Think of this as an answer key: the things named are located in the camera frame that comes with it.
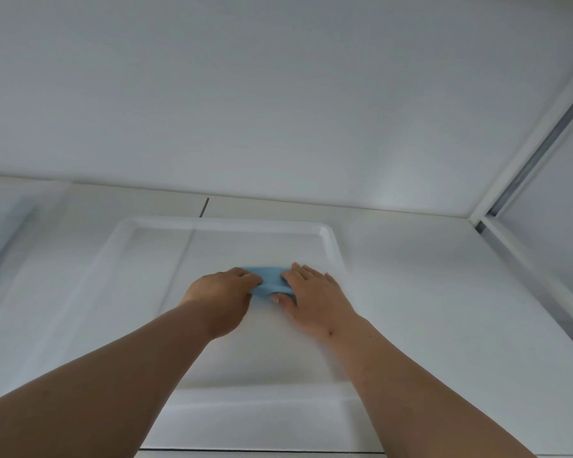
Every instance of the white wall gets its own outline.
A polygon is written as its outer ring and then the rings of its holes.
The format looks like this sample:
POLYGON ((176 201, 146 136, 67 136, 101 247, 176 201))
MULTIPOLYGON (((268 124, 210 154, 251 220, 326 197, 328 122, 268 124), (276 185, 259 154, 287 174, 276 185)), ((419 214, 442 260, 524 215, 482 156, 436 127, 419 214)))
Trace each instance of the white wall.
POLYGON ((573 129, 501 221, 573 292, 573 129))
POLYGON ((468 215, 573 0, 0 0, 0 173, 468 215))

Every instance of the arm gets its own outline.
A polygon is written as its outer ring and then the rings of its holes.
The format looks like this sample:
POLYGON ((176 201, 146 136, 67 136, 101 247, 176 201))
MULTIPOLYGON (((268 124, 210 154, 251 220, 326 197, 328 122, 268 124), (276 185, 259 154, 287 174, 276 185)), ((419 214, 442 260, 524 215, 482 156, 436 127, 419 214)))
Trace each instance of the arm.
POLYGON ((388 456, 534 458, 357 315, 330 275, 295 263, 283 277, 297 304, 285 294, 274 300, 341 363, 388 456))
POLYGON ((0 398, 0 457, 132 457, 189 367, 242 321, 261 278, 201 277, 142 328, 0 398))

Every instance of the hand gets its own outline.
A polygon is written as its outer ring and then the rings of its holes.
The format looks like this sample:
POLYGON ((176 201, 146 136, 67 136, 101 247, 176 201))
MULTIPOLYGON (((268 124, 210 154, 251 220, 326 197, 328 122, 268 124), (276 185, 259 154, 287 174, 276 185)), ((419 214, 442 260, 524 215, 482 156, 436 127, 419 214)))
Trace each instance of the hand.
POLYGON ((241 268, 206 275, 190 285, 180 305, 198 307, 210 337, 220 338, 240 324, 251 302, 248 292, 262 281, 241 268))
POLYGON ((295 262, 282 277, 295 292, 297 304, 286 294, 273 294, 272 300, 313 338, 326 342, 358 318, 340 285, 328 273, 323 275, 295 262))

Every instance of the person's right hand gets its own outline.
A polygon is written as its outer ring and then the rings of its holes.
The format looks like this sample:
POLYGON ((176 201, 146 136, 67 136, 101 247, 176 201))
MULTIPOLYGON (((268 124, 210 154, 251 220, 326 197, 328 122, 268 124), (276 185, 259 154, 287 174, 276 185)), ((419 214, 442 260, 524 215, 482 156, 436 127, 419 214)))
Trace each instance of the person's right hand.
POLYGON ((293 322, 308 335, 325 342, 344 330, 358 315, 331 275, 295 262, 282 277, 295 293, 297 304, 286 294, 273 294, 293 322))

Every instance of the clear plastic packaging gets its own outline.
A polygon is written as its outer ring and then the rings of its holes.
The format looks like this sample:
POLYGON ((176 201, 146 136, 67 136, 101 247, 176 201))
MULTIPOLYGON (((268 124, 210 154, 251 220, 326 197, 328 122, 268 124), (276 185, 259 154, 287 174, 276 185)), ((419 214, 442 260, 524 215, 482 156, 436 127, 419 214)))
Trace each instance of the clear plastic packaging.
POLYGON ((61 181, 0 182, 0 307, 69 185, 61 181))

